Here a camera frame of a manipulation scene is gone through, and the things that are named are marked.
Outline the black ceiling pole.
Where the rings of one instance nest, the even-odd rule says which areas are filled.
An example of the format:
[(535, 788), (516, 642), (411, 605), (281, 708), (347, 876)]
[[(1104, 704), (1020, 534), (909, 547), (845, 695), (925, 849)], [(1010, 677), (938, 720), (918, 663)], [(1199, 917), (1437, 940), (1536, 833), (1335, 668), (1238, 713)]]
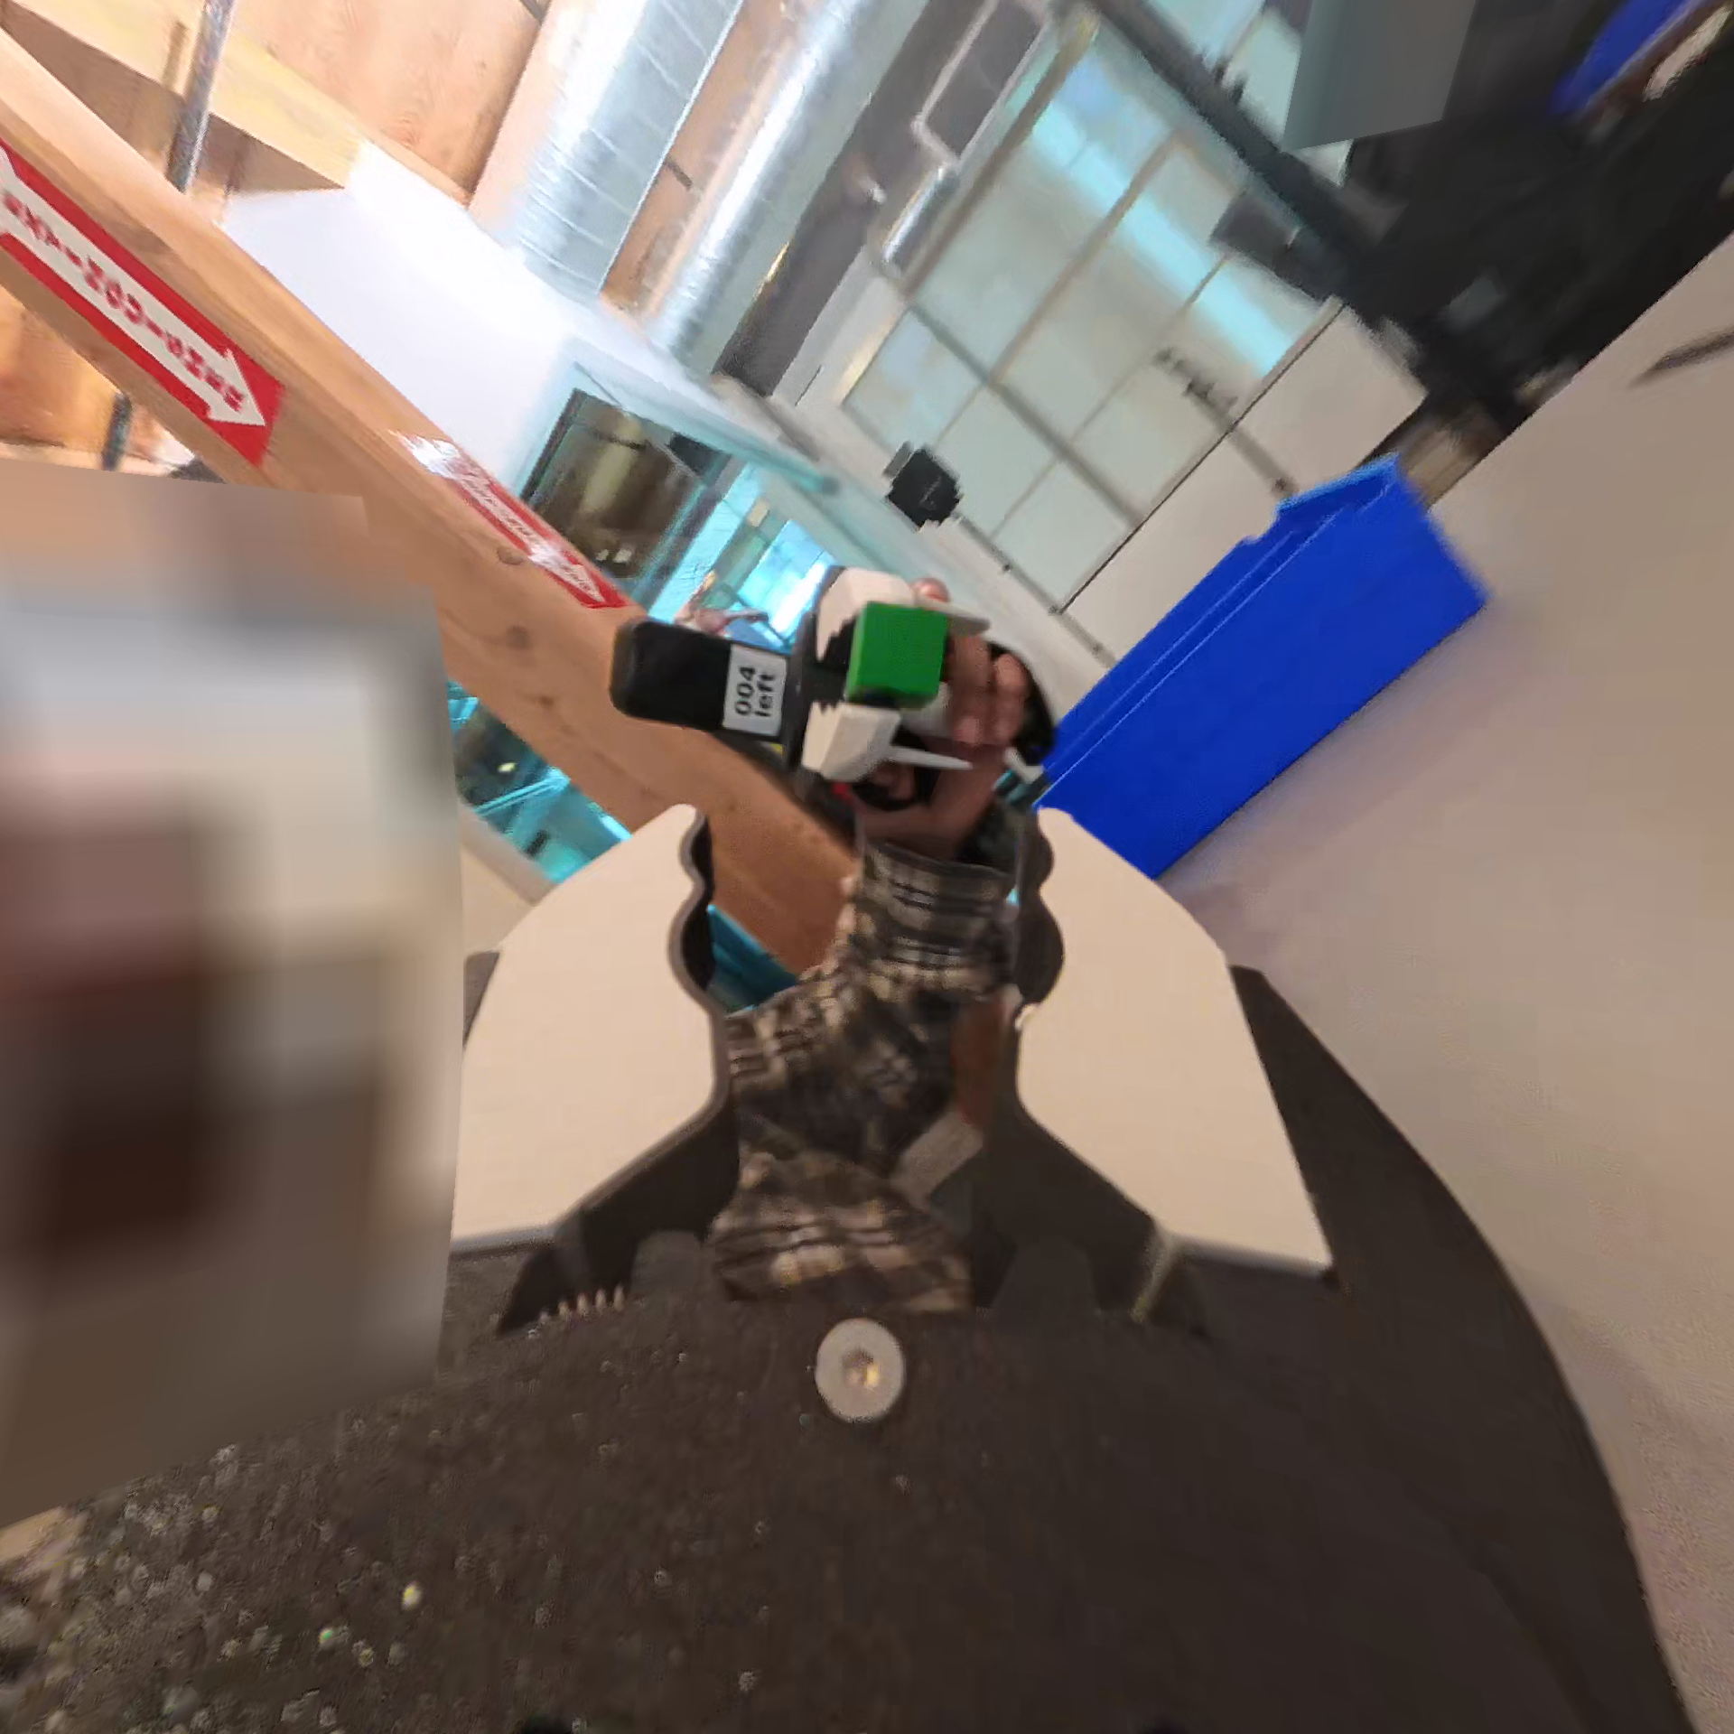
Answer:
[(1220, 432), (1223, 444), (1235, 448), (1246, 460), (1246, 464), (1262, 477), (1271, 497), (1285, 502), (1301, 493), (1301, 488), (1290, 470), (1244, 429), (1231, 394), (1226, 394), (1210, 373), (1202, 372), (1181, 348), (1175, 347), (1163, 347), (1157, 353), (1155, 363), (1181, 381), (1184, 398), (1212, 419)]

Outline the blue plastic bin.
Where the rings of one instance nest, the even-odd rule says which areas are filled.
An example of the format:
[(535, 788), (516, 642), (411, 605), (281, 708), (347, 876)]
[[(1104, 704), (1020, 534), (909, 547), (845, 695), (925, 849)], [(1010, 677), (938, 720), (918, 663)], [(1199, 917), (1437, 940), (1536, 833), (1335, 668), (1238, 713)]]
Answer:
[(1161, 877), (1484, 605), (1398, 458), (1301, 492), (1062, 720), (1034, 806)]
[(1617, 5), (1585, 56), (1555, 85), (1551, 117), (1582, 122), (1609, 102), (1642, 88), (1655, 66), (1725, 9), (1721, 3)]

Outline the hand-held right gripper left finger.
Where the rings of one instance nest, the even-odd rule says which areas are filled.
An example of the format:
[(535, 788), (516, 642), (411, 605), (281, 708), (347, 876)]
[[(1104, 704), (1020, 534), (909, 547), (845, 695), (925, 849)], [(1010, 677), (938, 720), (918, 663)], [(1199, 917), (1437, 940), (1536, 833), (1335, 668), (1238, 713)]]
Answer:
[(493, 949), (463, 1049), (452, 1256), (551, 1251), (618, 1288), (703, 1241), (741, 1166), (709, 997), (711, 836), (670, 807), (551, 886)]

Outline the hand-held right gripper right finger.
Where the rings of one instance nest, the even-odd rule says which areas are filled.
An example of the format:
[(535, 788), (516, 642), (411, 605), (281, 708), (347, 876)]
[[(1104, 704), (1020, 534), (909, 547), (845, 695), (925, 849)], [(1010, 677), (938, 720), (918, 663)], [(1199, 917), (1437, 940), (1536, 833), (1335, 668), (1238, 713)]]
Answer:
[(1013, 1016), (975, 1179), (982, 1256), (1062, 1242), (1148, 1317), (1191, 1264), (1305, 1279), (1331, 1250), (1207, 931), (1072, 816), (1036, 811)]

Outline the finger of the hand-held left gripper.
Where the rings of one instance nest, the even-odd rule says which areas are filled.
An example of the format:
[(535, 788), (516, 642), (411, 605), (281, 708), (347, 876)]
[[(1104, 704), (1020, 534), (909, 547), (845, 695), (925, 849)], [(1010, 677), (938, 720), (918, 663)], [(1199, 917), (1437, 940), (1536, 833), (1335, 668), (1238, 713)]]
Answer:
[(830, 784), (857, 784), (883, 765), (898, 738), (898, 710), (874, 704), (810, 706), (799, 768)]
[(814, 663), (849, 668), (863, 613), (874, 605), (905, 610), (914, 602), (912, 585), (901, 576), (861, 568), (839, 570), (815, 601)]

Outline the large green cube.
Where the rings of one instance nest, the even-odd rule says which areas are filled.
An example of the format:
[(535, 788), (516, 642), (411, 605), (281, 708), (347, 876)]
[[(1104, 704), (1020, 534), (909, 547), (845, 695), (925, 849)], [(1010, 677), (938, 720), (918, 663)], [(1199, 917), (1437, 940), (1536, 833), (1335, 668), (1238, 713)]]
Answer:
[(946, 681), (948, 644), (946, 613), (918, 602), (864, 602), (850, 630), (843, 699), (863, 708), (926, 708)]

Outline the red arrow sign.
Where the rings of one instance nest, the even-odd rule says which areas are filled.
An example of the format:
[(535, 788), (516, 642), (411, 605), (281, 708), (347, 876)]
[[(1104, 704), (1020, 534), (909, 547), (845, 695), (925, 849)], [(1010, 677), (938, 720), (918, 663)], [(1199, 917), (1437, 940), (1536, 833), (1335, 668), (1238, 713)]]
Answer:
[(267, 458), (281, 381), (10, 144), (2, 144), (2, 249), (242, 460)]
[(580, 605), (594, 612), (625, 612), (633, 602), (530, 505), (504, 488), (488, 466), (450, 439), (398, 436), (405, 455), (469, 509), (484, 519), (510, 554), (547, 573)]

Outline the silver ventilation duct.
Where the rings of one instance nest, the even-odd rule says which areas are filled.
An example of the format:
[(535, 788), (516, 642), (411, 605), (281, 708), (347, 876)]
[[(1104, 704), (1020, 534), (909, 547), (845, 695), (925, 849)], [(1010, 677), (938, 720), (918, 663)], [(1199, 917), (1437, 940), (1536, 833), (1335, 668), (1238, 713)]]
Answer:
[(732, 32), (740, 3), (549, 5), (469, 208), (591, 300)]
[(721, 164), (644, 292), (644, 335), (767, 397), (855, 268), (909, 132), (979, 5), (795, 5)]

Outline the person's left forearm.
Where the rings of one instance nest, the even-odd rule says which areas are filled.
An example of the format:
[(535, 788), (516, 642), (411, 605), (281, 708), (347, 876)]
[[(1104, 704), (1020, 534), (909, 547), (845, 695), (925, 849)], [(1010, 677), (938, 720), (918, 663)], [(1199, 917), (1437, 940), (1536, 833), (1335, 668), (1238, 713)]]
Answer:
[(1010, 981), (1011, 816), (959, 859), (864, 842), (819, 964), (724, 1017), (740, 1181), (706, 1229), (724, 1290), (857, 1310), (966, 1310), (962, 1232), (898, 1183), (956, 1097), (966, 1012)]

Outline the person's left hand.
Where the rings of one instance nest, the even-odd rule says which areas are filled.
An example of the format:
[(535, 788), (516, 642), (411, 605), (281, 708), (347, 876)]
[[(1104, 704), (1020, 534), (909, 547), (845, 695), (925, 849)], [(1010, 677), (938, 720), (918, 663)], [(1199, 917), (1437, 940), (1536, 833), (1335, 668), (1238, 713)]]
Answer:
[(1047, 698), (1026, 665), (984, 635), (948, 641), (944, 684), (944, 728), (925, 738), (922, 752), (956, 763), (882, 763), (870, 784), (889, 807), (874, 806), (852, 788), (863, 847), (901, 849), (931, 860), (959, 860), (976, 852), (999, 807), (1007, 752), (1033, 717), (1047, 710)]

